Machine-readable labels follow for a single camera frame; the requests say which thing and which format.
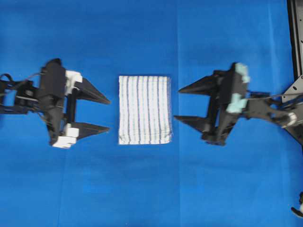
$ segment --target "black cable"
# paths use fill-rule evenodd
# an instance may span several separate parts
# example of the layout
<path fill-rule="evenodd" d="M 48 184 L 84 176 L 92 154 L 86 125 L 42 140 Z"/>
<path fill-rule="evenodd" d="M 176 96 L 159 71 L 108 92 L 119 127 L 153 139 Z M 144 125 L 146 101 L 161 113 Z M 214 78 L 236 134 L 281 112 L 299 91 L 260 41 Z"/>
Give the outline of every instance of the black cable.
<path fill-rule="evenodd" d="M 42 75 L 42 73 L 34 73 L 34 74 L 30 75 L 29 77 L 27 77 L 27 78 L 24 79 L 23 81 L 19 82 L 19 83 L 16 84 L 15 86 L 10 87 L 10 88 L 9 88 L 10 91 L 4 92 L 4 93 L 0 93 L 0 97 L 6 96 L 7 94 L 11 93 L 13 90 L 17 90 L 19 87 L 21 87 L 23 84 L 25 84 L 29 79 L 31 79 L 31 78 L 33 78 L 33 77 L 35 77 L 35 76 L 38 76 L 38 75 Z"/>
<path fill-rule="evenodd" d="M 296 94 L 279 94 L 274 96 L 268 96 L 268 97 L 261 97 L 261 98 L 246 98 L 247 100 L 256 100 L 256 99 L 269 99 L 269 98 L 277 98 L 281 96 L 301 96 L 303 93 L 296 93 Z"/>
<path fill-rule="evenodd" d="M 3 73 L 3 74 L 1 74 L 1 75 L 0 75 L 0 79 L 1 79 L 2 77 L 7 77 L 7 79 L 9 79 L 10 82 L 13 82 L 12 77 L 11 77 L 8 73 Z"/>

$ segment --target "gripper jaw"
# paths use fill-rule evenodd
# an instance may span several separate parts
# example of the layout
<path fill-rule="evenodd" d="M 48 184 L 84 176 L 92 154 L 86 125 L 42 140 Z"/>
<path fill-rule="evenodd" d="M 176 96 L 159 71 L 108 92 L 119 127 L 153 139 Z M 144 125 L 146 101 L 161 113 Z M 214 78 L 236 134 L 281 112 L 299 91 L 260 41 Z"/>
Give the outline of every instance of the gripper jaw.
<path fill-rule="evenodd" d="M 42 113 L 50 145 L 59 148 L 70 148 L 77 140 L 109 130 L 103 126 L 75 122 L 77 100 L 110 104 L 79 72 L 66 70 L 57 58 L 42 67 L 39 75 L 39 87 L 34 87 L 30 80 L 13 81 L 9 74 L 1 75 L 0 114 Z M 4 106 L 5 90 L 17 90 L 14 106 Z"/>
<path fill-rule="evenodd" d="M 179 90 L 180 93 L 210 96 L 207 116 L 174 116 L 175 119 L 201 132 L 201 139 L 207 143 L 225 145 L 225 140 L 246 106 L 245 94 L 249 80 L 246 67 L 240 63 L 233 63 L 227 71 L 215 70 L 211 76 Z"/>
<path fill-rule="evenodd" d="M 79 90 L 77 99 L 85 99 L 102 104 L 110 104 L 110 101 L 85 78 L 82 79 L 82 83 L 76 82 L 75 88 Z"/>

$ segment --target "folded towel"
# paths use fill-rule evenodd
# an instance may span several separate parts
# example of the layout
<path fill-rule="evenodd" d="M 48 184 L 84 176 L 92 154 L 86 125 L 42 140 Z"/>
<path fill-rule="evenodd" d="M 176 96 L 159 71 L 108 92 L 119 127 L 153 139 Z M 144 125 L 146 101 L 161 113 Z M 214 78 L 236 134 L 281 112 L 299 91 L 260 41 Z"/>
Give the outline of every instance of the folded towel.
<path fill-rule="evenodd" d="M 119 76 L 119 144 L 169 143 L 170 78 Z"/>

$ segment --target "wire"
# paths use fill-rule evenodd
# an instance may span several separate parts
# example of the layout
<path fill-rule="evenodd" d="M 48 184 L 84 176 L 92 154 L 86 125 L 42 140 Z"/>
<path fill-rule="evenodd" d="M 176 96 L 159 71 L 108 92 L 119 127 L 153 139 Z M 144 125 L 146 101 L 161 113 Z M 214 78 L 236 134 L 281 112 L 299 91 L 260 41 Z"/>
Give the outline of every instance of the wire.
<path fill-rule="evenodd" d="M 256 100 L 256 99 L 270 99 L 270 98 L 277 98 L 281 96 L 300 96 L 303 95 L 303 93 L 296 93 L 296 94 L 279 94 L 274 96 L 268 96 L 268 97 L 261 97 L 261 98 L 246 98 L 247 100 Z"/>
<path fill-rule="evenodd" d="M 10 91 L 4 92 L 4 93 L 0 93 L 0 97 L 6 96 L 7 94 L 11 93 L 13 90 L 17 90 L 19 87 L 21 87 L 23 84 L 25 84 L 29 79 L 31 79 L 31 78 L 33 78 L 33 77 L 35 77 L 35 76 L 38 76 L 38 75 L 42 75 L 42 73 L 34 73 L 34 74 L 30 75 L 29 77 L 25 78 L 23 81 L 19 82 L 19 83 L 16 84 L 15 86 L 10 87 L 10 88 L 9 88 Z"/>

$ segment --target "blue table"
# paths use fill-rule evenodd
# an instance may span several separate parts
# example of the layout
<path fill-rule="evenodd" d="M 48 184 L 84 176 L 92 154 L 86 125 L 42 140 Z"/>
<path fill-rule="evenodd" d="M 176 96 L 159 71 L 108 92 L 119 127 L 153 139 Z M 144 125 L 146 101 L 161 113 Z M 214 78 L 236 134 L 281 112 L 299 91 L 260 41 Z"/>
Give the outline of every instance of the blue table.
<path fill-rule="evenodd" d="M 112 102 L 80 101 L 76 120 L 111 131 L 70 150 L 48 146 L 36 114 L 0 118 L 0 226 L 301 226 L 301 146 L 284 130 L 241 119 L 225 147 L 173 121 L 173 142 L 118 145 L 118 75 L 172 78 L 175 115 L 208 99 L 177 90 L 234 61 L 250 89 L 293 82 L 286 2 L 279 0 L 2 0 L 0 72 L 23 79 L 59 57 Z"/>

